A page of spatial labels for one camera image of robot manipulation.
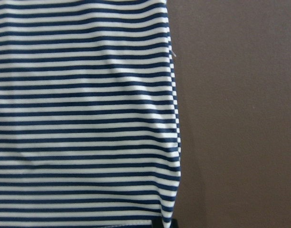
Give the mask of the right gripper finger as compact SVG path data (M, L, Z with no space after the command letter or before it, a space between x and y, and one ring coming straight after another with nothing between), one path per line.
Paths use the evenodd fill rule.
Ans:
M164 228L166 223L162 218L155 218L151 221L152 228ZM169 228L179 228L178 221L176 219L171 219L170 223L168 223Z

